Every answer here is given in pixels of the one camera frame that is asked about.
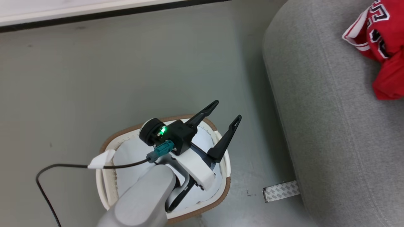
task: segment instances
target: white bucket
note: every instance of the white bucket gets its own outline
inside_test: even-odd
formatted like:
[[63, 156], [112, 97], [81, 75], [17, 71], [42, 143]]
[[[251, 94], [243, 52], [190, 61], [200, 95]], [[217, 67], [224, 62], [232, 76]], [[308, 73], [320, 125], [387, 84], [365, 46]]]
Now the white bucket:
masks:
[[[165, 124], [169, 124], [172, 121], [181, 119], [187, 121], [193, 115], [171, 117], [160, 119]], [[105, 152], [108, 149], [116, 150], [116, 154], [112, 161], [107, 165], [113, 166], [128, 164], [137, 162], [145, 158], [145, 154], [153, 150], [153, 147], [148, 147], [145, 143], [139, 139], [139, 131], [143, 124], [139, 124], [110, 136], [101, 147], [100, 153]], [[201, 143], [206, 141], [210, 146], [215, 145], [222, 136], [217, 131], [215, 125], [208, 119], [204, 119], [198, 126], [198, 134], [192, 140], [197, 146], [201, 147], [204, 151], [207, 151]], [[190, 217], [199, 215], [207, 210], [210, 210], [219, 205], [226, 197], [230, 189], [230, 158], [229, 153], [226, 151], [222, 161], [218, 165], [217, 169], [214, 169], [216, 173], [215, 187], [209, 189], [209, 191], [201, 191], [198, 187], [194, 186], [184, 200], [182, 207], [178, 206], [175, 210], [167, 213], [168, 224], [172, 224], [178, 221], [188, 219]], [[125, 192], [131, 185], [137, 181], [137, 177], [140, 176], [143, 170], [147, 168], [147, 164], [134, 166], [126, 169], [119, 170], [96, 170], [97, 189], [101, 202], [105, 209], [109, 209], [118, 200], [119, 195]]]

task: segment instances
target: teal connector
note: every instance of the teal connector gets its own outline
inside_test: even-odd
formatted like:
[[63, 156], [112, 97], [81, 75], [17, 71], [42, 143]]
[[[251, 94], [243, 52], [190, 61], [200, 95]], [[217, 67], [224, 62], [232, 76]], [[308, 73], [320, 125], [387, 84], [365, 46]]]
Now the teal connector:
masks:
[[163, 156], [168, 154], [174, 148], [174, 143], [171, 140], [167, 140], [166, 142], [160, 144], [158, 147], [154, 149], [154, 152], [159, 156]]

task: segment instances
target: cable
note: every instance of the cable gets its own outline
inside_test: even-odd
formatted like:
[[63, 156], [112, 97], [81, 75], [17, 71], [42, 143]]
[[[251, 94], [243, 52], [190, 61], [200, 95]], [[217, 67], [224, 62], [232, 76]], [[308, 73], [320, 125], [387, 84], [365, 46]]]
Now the cable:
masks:
[[[145, 162], [148, 162], [150, 160], [150, 158], [146, 158], [143, 161], [140, 162], [135, 162], [135, 163], [131, 163], [131, 164], [127, 164], [127, 165], [121, 165], [121, 166], [104, 166], [103, 169], [122, 169], [122, 168], [127, 168], [127, 167], [132, 167], [132, 166], [137, 166], [140, 164], [143, 164]], [[53, 217], [56, 220], [57, 226], [61, 227], [60, 222], [59, 222], [59, 218], [56, 215], [55, 210], [53, 209], [53, 206], [51, 204], [51, 202], [49, 201], [48, 197], [46, 196], [41, 184], [39, 183], [39, 176], [44, 173], [45, 171], [52, 169], [54, 167], [70, 167], [70, 168], [83, 168], [83, 169], [87, 169], [88, 166], [87, 165], [76, 165], [76, 164], [53, 164], [50, 165], [48, 167], [43, 168], [41, 171], [39, 171], [39, 173], [36, 175], [35, 177], [35, 181], [36, 184], [38, 185], [39, 190], [41, 191], [42, 195], [44, 196], [50, 210], [52, 211]]]

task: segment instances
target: red shirt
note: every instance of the red shirt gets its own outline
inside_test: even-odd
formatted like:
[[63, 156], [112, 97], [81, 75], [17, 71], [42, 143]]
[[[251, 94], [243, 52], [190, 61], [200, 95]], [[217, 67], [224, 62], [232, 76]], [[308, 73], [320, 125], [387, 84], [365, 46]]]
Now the red shirt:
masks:
[[373, 82], [378, 99], [404, 96], [404, 1], [376, 0], [345, 31], [343, 39], [382, 63]]

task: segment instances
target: gray fabric upholstery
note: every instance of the gray fabric upholstery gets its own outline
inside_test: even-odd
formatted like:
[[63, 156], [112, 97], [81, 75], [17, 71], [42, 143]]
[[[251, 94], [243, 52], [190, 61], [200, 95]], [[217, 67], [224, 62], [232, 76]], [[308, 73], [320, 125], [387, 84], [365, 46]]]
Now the gray fabric upholstery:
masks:
[[319, 226], [404, 226], [404, 100], [341, 39], [372, 0], [290, 0], [264, 58], [306, 208]]

